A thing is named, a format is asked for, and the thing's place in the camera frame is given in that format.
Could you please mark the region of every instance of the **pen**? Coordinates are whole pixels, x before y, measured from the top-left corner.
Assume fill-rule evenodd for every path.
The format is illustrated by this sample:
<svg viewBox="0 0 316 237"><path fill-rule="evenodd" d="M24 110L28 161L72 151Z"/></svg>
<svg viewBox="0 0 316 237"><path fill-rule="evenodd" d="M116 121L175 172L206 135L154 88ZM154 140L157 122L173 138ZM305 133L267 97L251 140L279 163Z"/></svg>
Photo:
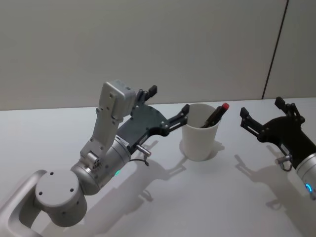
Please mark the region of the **pen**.
<svg viewBox="0 0 316 237"><path fill-rule="evenodd" d="M208 117L208 119L201 128L207 128L217 124L219 120L221 120L224 113L228 110L228 108L229 104L227 103L224 103L222 104L222 106L217 107L216 110L210 115L210 117Z"/></svg>

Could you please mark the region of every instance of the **table surface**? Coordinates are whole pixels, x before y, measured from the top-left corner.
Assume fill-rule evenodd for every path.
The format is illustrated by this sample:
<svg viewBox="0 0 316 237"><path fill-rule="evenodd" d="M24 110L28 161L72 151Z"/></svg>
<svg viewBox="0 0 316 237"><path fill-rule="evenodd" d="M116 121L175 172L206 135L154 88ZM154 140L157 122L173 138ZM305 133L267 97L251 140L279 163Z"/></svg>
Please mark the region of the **table surface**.
<svg viewBox="0 0 316 237"><path fill-rule="evenodd" d="M287 99L306 118L316 142L316 98ZM207 103L214 107L222 102ZM315 236L316 202L295 170L275 165L276 146L240 127L241 107L260 123L282 116L274 100L232 101L210 159L181 152L181 129L145 144L150 167L130 162L98 194L87 197L85 218L70 228L45 213L33 229L44 237L274 237ZM184 104L154 105L167 118ZM0 112L0 199L36 170L69 169L92 134L95 108Z"/></svg>

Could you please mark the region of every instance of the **gray robot arm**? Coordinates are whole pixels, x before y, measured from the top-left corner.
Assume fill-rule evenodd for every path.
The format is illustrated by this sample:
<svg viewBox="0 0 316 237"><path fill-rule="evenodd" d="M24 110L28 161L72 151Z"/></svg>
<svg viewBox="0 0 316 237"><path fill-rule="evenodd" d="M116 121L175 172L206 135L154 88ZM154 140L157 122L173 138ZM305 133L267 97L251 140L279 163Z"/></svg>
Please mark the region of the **gray robot arm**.
<svg viewBox="0 0 316 237"><path fill-rule="evenodd" d="M189 112L186 105L178 115L166 119L145 104L156 92L153 86L136 95L118 80L105 83L93 135L81 150L79 161L71 170L38 171L23 183L0 207L1 236L41 237L30 229L40 211L58 226L75 225L85 216L85 196L98 193L131 161L135 150L144 153L143 161L148 165L150 152L141 145L152 135L167 136L185 125ZM129 114L131 118L118 130Z"/></svg>

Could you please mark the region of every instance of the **wall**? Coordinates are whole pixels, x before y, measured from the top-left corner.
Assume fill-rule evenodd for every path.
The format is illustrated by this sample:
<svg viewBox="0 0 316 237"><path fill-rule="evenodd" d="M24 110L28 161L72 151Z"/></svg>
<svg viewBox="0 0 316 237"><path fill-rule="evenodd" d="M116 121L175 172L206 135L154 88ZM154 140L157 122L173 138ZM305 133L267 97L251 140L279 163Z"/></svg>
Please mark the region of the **wall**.
<svg viewBox="0 0 316 237"><path fill-rule="evenodd" d="M316 1L290 0L265 98L316 96Z"/></svg>
<svg viewBox="0 0 316 237"><path fill-rule="evenodd" d="M261 98L285 0L2 0L0 110Z"/></svg>

